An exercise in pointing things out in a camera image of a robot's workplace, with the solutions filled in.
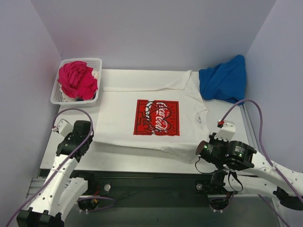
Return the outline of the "white t-shirt red print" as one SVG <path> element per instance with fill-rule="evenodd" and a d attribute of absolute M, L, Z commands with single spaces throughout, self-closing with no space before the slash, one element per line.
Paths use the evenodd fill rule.
<path fill-rule="evenodd" d="M 95 141 L 192 160 L 210 133 L 208 110 L 192 75 L 191 71 L 108 71 L 101 82 Z"/>

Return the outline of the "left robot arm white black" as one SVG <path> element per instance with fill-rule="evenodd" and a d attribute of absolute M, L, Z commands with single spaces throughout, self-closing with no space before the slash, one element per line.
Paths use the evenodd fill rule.
<path fill-rule="evenodd" d="M 53 166 L 43 186 L 30 199 L 28 208 L 17 214 L 20 227 L 63 227 L 78 198 L 95 191 L 96 183 L 88 177 L 70 177 L 93 140 L 92 123 L 78 120 L 70 125 L 62 119 L 57 128 L 64 139 L 57 146 Z"/>

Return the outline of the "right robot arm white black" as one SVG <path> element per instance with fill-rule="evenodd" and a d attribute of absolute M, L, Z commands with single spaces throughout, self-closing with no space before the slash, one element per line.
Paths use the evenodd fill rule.
<path fill-rule="evenodd" d="M 259 194 L 292 210 L 303 209 L 303 174 L 288 169 L 240 141 L 216 139 L 201 141 L 196 149 L 199 159 L 213 164 L 217 170 L 202 183 L 200 190 L 215 195 L 224 192 Z"/>

